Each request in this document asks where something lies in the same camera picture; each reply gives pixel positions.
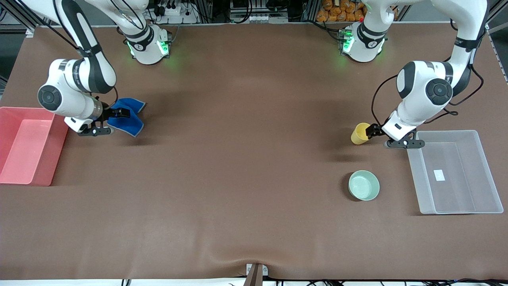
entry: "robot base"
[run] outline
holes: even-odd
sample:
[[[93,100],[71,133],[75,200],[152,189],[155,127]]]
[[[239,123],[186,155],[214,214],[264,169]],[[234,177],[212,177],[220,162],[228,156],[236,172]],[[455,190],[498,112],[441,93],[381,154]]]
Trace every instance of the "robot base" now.
[[[363,42],[358,40],[357,30],[359,25],[359,22],[355,22],[339,30],[337,34],[340,40],[338,42],[339,51],[341,55],[347,55],[354,61],[366,63],[373,60],[381,52],[385,40],[383,39],[378,45],[374,42],[379,46],[377,48],[367,48]]]
[[[150,25],[157,36],[148,44],[145,51],[135,50],[128,42],[133,59],[136,59],[144,65],[153,65],[162,59],[168,59],[171,52],[171,43],[173,35],[166,29],[160,28],[156,25]]]

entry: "yellow cup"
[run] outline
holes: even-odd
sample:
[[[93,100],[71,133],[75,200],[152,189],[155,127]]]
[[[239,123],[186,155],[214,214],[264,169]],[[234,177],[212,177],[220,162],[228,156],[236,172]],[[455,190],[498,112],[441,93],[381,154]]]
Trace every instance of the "yellow cup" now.
[[[367,133],[365,132],[365,129],[369,127],[370,124],[368,123],[360,123],[355,127],[355,130],[351,134],[351,141],[356,144],[360,145],[367,141],[369,141],[369,138],[367,137]]]

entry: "light green bowl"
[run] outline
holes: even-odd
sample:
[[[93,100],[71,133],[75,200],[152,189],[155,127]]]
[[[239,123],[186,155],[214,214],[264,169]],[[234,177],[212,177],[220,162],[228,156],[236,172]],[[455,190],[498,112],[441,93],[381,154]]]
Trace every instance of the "light green bowl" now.
[[[348,188],[355,198],[370,201],[379,194],[379,181],[373,173],[360,170],[351,175]]]

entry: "robot logo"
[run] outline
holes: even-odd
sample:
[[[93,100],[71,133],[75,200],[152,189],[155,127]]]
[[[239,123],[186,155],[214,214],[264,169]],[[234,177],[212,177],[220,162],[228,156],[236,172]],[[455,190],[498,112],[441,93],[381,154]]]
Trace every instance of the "robot logo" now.
[[[143,45],[140,45],[140,44],[135,44],[135,45],[134,45],[134,48],[135,48],[136,50],[138,50],[138,51],[142,51],[142,50],[144,50]]]

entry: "transparent storage box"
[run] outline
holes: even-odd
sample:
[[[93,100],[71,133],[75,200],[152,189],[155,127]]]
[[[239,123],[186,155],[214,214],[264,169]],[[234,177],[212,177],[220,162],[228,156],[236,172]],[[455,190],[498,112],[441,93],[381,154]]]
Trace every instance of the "transparent storage box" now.
[[[503,206],[475,130],[418,131],[408,149],[423,214],[502,213]]]

